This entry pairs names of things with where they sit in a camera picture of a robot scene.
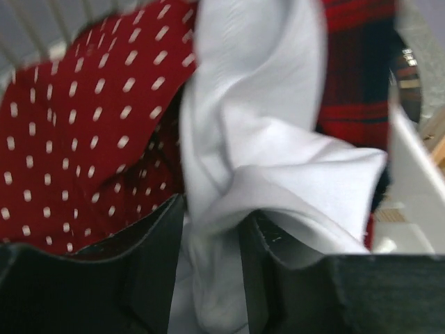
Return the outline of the light grey garment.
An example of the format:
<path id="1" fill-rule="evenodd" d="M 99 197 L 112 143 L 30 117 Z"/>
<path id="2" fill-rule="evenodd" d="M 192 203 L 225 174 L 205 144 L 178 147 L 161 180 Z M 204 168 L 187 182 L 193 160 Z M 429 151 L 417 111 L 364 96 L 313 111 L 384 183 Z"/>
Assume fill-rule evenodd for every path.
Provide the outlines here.
<path id="1" fill-rule="evenodd" d="M 237 225 L 257 209 L 309 251 L 365 254 L 387 153 L 320 134 L 322 1 L 198 1 L 180 111 L 197 322 L 246 333 Z"/>

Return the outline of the red polka dot garment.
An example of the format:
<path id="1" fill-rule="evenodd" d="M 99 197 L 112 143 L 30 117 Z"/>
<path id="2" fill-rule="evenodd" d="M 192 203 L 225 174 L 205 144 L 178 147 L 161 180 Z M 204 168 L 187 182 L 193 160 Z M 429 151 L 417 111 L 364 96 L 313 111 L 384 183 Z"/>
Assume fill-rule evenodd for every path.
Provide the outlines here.
<path id="1" fill-rule="evenodd" d="M 65 254 L 184 190 L 181 90 L 197 6 L 155 1 L 15 73 L 1 104 L 1 242 Z"/>

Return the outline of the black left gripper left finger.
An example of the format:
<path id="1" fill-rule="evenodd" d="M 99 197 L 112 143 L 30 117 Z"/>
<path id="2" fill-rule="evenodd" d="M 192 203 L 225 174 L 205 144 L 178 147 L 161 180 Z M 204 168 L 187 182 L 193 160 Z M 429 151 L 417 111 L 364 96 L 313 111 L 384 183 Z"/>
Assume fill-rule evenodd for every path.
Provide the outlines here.
<path id="1" fill-rule="evenodd" d="M 71 255 L 1 247 L 2 333 L 166 333 L 184 199 Z"/>

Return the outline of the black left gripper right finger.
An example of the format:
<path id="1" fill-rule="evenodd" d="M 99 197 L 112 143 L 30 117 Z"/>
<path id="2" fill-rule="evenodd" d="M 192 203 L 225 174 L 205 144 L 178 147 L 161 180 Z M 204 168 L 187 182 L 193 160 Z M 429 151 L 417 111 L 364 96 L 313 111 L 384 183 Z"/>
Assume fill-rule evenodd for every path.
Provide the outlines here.
<path id="1" fill-rule="evenodd" d="M 444 332 L 443 256 L 324 256 L 263 214 L 239 241 L 251 333 Z"/>

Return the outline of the red plaid skirt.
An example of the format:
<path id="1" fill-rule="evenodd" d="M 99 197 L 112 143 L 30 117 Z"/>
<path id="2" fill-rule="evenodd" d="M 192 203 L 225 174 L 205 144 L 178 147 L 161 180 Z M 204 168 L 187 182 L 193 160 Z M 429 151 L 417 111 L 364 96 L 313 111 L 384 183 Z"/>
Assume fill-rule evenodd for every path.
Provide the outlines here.
<path id="1" fill-rule="evenodd" d="M 386 153 L 395 1 L 322 1 L 327 70 L 316 131 Z"/>

